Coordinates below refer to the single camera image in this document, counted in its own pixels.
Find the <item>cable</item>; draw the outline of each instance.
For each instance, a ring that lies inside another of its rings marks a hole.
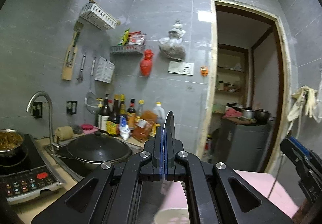
[[[301,130],[301,123],[302,123],[302,111],[303,111],[303,106],[304,106],[304,102],[305,102],[305,97],[306,97],[306,91],[304,92],[303,96],[302,96],[302,99],[301,99],[301,106],[300,106],[300,113],[299,113],[299,117],[298,117],[298,123],[297,123],[297,132],[296,132],[296,139],[298,139],[299,137],[299,134],[300,134],[300,130]],[[289,128],[288,128],[288,131],[286,133],[286,136],[289,134],[289,131],[291,130],[292,126],[293,126],[293,122],[291,122]],[[281,161],[280,161],[280,165],[278,167],[278,170],[277,170],[277,173],[276,173],[276,177],[274,179],[274,182],[273,182],[273,185],[272,185],[272,188],[270,189],[269,191],[269,194],[268,194],[268,197],[267,199],[269,199],[269,197],[271,196],[272,192],[273,192],[273,189],[275,187],[275,184],[276,184],[276,181],[277,181],[277,177],[280,173],[280,170],[282,168],[282,164],[283,164],[283,158],[284,158],[284,154],[282,154],[282,157],[281,157]]]

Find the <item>gray floor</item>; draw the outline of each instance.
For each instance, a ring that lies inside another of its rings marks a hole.
[[[143,182],[136,224],[153,223],[153,217],[164,199],[164,195],[160,193],[160,190],[161,182]]]

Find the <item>white plastic jug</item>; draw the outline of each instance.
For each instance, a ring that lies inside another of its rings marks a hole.
[[[156,102],[156,105],[153,108],[153,113],[156,114],[158,116],[158,118],[157,118],[157,121],[154,123],[152,130],[149,134],[151,137],[156,136],[157,126],[163,126],[164,121],[165,121],[165,111],[161,107],[161,102]]]

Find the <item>pot of food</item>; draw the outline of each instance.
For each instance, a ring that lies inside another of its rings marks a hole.
[[[72,140],[67,145],[67,151],[71,157],[77,159],[88,169],[95,169],[103,162],[120,163],[126,161],[132,154],[131,149],[125,143],[100,132],[81,136]]]
[[[25,136],[16,130],[0,130],[0,158],[10,158],[22,151]]]
[[[267,123],[270,118],[270,112],[262,109],[255,110],[255,119],[259,123]]]
[[[242,113],[244,118],[253,119],[255,111],[251,109],[242,109]]]

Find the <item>brown stew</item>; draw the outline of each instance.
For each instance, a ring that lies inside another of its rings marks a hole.
[[[13,149],[22,142],[22,137],[15,132],[0,132],[0,150]]]

